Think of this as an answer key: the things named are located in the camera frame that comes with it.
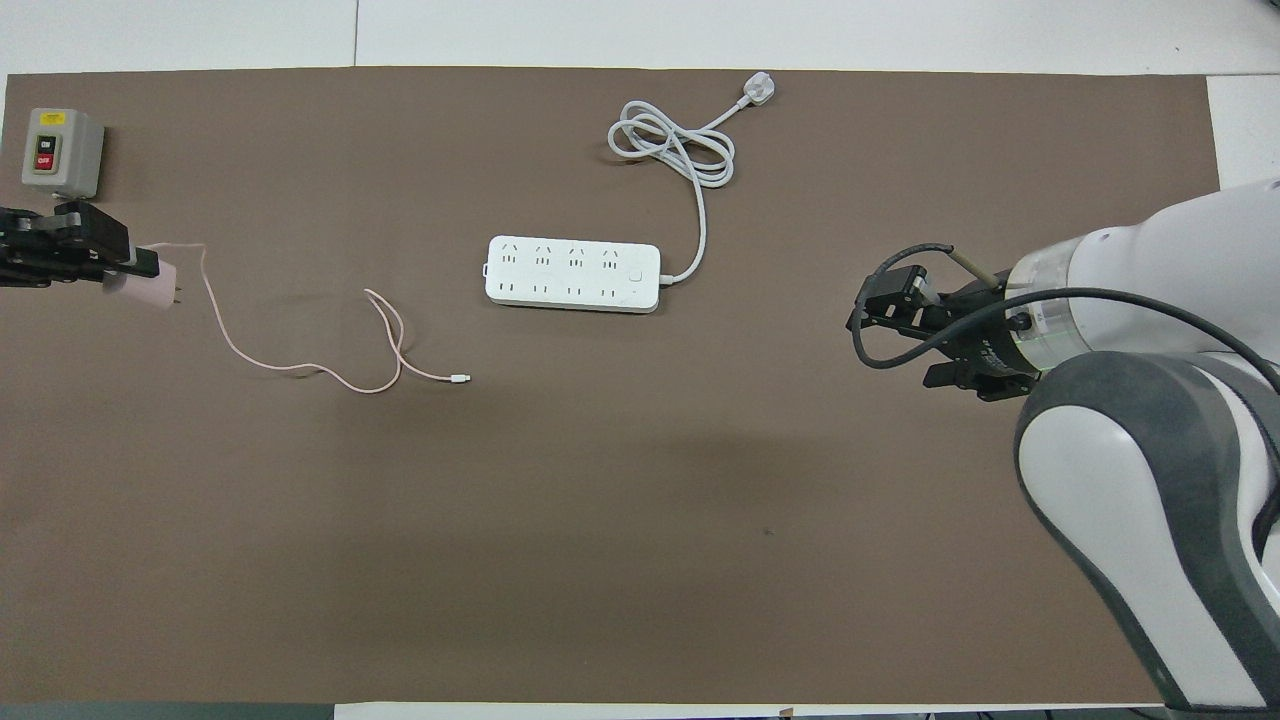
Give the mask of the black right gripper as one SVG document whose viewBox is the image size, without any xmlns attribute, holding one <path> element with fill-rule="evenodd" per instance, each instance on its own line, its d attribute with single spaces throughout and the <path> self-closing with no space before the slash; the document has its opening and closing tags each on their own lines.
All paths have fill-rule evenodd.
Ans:
<svg viewBox="0 0 1280 720">
<path fill-rule="evenodd" d="M 864 279 L 847 329 L 878 325 L 902 336 L 933 336 L 955 322 L 1004 300 L 1002 290 L 973 281 L 938 296 L 922 265 L 895 268 Z M 973 391 L 983 402 L 1028 396 L 1041 372 L 1015 346 L 1004 311 L 966 331 L 940 351 L 950 359 L 925 370 L 925 388 Z"/>
</svg>

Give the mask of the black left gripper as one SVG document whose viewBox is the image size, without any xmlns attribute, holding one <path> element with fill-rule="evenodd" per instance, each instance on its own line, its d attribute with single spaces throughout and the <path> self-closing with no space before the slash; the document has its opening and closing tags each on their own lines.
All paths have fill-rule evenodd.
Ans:
<svg viewBox="0 0 1280 720">
<path fill-rule="evenodd" d="M 127 227 L 91 202 L 76 200 L 50 215 L 1 210 L 1 286 L 47 288 L 77 281 L 154 279 L 161 274 L 152 250 L 131 250 Z"/>
</svg>

